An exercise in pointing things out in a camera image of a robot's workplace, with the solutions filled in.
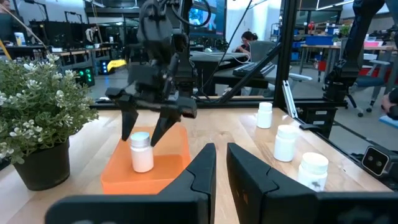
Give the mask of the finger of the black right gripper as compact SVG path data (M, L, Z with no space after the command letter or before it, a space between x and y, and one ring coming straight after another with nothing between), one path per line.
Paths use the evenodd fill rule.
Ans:
M155 126L150 145L154 147L162 136L176 123L180 122L180 112L178 108L169 106L161 107L160 116Z
M138 112L135 102L131 95L123 95L119 99L119 107L122 112L122 137L123 141L127 141L130 133L136 123Z

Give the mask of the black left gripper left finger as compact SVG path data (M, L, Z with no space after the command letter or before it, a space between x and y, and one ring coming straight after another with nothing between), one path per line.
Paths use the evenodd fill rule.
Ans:
M55 202L46 223L213 223L216 148L206 144L156 195L75 195Z

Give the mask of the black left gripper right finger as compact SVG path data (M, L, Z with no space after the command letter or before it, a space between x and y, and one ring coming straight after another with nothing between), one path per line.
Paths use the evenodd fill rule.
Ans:
M316 192L235 143L226 163L240 223L397 224L396 193Z

